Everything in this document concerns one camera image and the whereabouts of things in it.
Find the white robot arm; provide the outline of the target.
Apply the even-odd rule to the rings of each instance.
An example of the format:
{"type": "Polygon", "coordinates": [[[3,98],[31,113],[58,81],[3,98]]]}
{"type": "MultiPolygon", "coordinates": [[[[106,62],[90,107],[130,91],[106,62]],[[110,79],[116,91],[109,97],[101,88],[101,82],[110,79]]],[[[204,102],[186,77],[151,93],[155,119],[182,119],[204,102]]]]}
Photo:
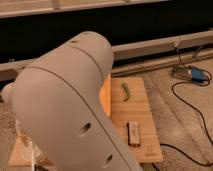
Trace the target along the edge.
{"type": "Polygon", "coordinates": [[[27,65],[2,90],[21,128],[59,171],[143,171],[105,114],[108,40],[78,34],[27,65]]]}

